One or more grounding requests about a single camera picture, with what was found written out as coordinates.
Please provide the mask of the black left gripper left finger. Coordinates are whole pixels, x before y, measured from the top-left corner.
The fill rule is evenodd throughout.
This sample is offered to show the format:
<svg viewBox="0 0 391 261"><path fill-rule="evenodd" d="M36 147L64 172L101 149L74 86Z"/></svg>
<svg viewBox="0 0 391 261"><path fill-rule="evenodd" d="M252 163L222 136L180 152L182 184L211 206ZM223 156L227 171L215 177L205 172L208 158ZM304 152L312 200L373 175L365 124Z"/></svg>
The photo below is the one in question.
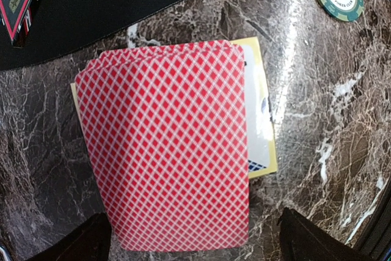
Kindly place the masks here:
<svg viewBox="0 0 391 261"><path fill-rule="evenodd" d="M110 223L105 213L96 213L52 247L31 260L107 260Z"/></svg>

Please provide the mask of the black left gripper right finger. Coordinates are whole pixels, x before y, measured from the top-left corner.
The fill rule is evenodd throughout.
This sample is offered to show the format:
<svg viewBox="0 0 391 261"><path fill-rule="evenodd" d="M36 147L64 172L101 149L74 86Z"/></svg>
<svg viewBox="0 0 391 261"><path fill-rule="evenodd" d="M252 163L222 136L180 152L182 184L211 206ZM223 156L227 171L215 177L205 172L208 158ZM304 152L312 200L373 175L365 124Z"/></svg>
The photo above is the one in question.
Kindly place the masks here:
<svg viewBox="0 0 391 261"><path fill-rule="evenodd" d="M369 256L332 238L294 209L285 207L279 218L284 260L369 260Z"/></svg>

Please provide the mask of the red playing card deck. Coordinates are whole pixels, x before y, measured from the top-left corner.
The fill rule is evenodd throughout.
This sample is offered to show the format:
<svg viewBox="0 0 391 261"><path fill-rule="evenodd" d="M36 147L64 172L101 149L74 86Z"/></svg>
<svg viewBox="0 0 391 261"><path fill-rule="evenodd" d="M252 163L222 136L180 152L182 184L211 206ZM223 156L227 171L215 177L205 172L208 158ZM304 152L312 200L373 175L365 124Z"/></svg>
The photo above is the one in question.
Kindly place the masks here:
<svg viewBox="0 0 391 261"><path fill-rule="evenodd" d="M127 251L244 245L249 163L244 50L84 70L75 87L101 198Z"/></svg>

